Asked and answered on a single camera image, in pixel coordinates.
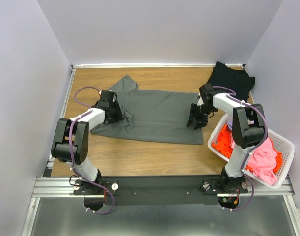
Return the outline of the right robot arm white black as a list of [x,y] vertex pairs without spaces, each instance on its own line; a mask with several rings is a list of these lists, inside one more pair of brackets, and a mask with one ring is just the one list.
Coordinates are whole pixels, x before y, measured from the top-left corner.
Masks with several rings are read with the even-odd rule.
[[199,88],[199,100],[190,106],[187,127],[201,129],[208,124],[208,119],[218,110],[224,111],[232,118],[232,137],[235,142],[228,163],[222,169],[216,182],[211,184],[215,189],[225,193],[241,186],[244,171],[251,153],[259,147],[268,135],[263,107],[251,105],[235,98],[231,89],[204,84]]

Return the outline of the grey t shirt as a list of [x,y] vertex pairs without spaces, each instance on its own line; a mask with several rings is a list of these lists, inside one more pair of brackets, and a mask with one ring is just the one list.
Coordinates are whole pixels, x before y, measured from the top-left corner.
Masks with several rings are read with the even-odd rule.
[[187,127],[195,93],[140,90],[129,75],[109,88],[117,94],[123,120],[100,124],[91,134],[113,138],[176,144],[203,144],[202,130]]

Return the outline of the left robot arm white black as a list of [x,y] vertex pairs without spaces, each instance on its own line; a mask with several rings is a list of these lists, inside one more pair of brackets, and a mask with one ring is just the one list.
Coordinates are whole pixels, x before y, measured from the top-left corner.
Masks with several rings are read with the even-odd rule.
[[74,118],[60,118],[55,128],[51,156],[69,166],[90,194],[107,192],[102,185],[101,172],[88,155],[89,132],[96,126],[110,125],[123,120],[117,94],[103,90],[95,105]]

